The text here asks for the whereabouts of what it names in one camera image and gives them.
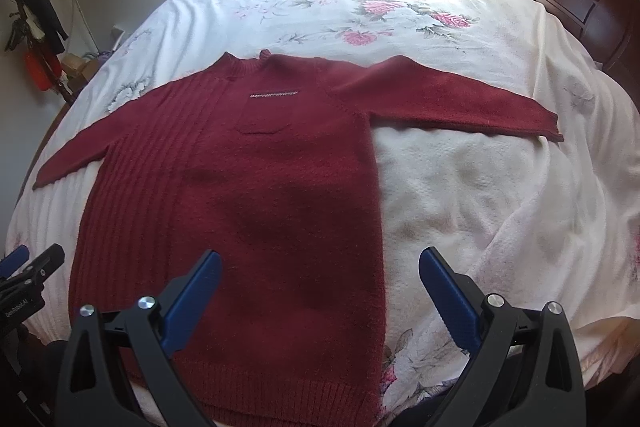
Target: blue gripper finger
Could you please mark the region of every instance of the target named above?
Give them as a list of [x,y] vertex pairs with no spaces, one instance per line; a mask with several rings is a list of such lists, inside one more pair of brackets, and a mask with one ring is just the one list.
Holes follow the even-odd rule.
[[222,260],[219,254],[210,251],[198,264],[196,271],[192,270],[192,273],[184,276],[188,279],[184,288],[164,314],[160,344],[169,358],[175,351],[180,351],[187,345],[220,283]]
[[420,279],[460,349],[475,353],[482,343],[480,317],[454,279],[455,273],[438,251],[429,247],[420,254]]
[[20,245],[0,261],[0,279],[9,279],[28,260],[29,249],[25,245]]

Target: white bedspread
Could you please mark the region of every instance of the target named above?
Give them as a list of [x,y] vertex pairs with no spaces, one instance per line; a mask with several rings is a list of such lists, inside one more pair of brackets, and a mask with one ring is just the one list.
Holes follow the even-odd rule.
[[[584,380],[620,370],[640,338],[640,119],[626,93],[531,0],[169,0],[82,92],[35,170],[82,128],[224,51],[320,56],[370,65],[393,55],[532,96],[559,115],[565,142],[380,128],[388,324],[380,418],[439,391],[466,363],[418,278],[436,246],[451,266],[511,304],[562,303]],[[27,189],[7,248],[52,243],[65,266],[30,320],[65,338],[67,289],[98,162]]]

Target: cable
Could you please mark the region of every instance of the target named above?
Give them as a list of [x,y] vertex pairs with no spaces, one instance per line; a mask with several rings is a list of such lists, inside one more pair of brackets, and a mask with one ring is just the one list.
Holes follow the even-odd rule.
[[71,39],[74,38],[74,16],[76,15],[76,4],[74,0],[71,0],[71,28],[69,29],[69,38],[66,40],[65,55],[69,52],[71,47]]
[[[82,12],[82,8],[80,7],[80,3],[78,2],[78,0],[72,0],[72,1],[76,5],[76,7],[78,8],[78,13],[82,17],[82,22],[84,23],[84,27],[86,28],[87,33],[89,33],[89,36],[91,37],[91,40],[94,42],[94,46],[95,46],[96,51],[98,51],[98,53],[100,53],[100,47],[98,46],[98,43],[95,41],[94,34],[91,32],[91,28],[89,28],[89,24],[86,21],[86,18],[84,16],[84,12]],[[72,5],[72,10],[71,10],[72,21],[73,21],[73,12],[74,11],[73,11],[73,5]]]

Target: metal screw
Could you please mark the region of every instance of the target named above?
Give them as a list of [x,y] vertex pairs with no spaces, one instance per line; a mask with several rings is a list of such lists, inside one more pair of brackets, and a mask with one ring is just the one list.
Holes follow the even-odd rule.
[[504,299],[497,293],[492,293],[491,295],[489,295],[486,298],[486,301],[494,308],[501,308],[502,306],[504,306]]
[[556,315],[559,315],[562,313],[562,306],[557,302],[549,302],[549,304],[546,305],[546,307],[549,309],[550,312],[555,313]]
[[85,304],[80,308],[80,314],[82,317],[90,317],[95,313],[95,308],[91,304]]
[[154,304],[156,304],[156,300],[153,297],[141,297],[138,300],[138,308],[142,310],[148,310],[149,308],[153,308]]

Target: pink flower print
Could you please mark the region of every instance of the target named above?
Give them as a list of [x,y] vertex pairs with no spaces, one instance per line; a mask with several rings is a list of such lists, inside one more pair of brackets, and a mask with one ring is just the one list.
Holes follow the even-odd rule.
[[386,390],[389,389],[389,386],[394,383],[398,377],[396,377],[396,368],[393,364],[391,364],[385,370],[382,375],[382,381],[380,382],[380,396],[383,396],[386,393]]
[[403,4],[401,2],[388,2],[388,1],[364,1],[362,7],[365,12],[372,13],[373,15],[386,15],[396,8],[401,8]]
[[469,24],[469,22],[460,15],[452,15],[451,13],[446,12],[431,13],[430,15],[449,28],[469,28],[469,26],[471,26],[471,24]]
[[342,38],[345,42],[351,46],[366,46],[374,42],[377,37],[370,32],[359,32],[354,30],[347,30],[342,33]]

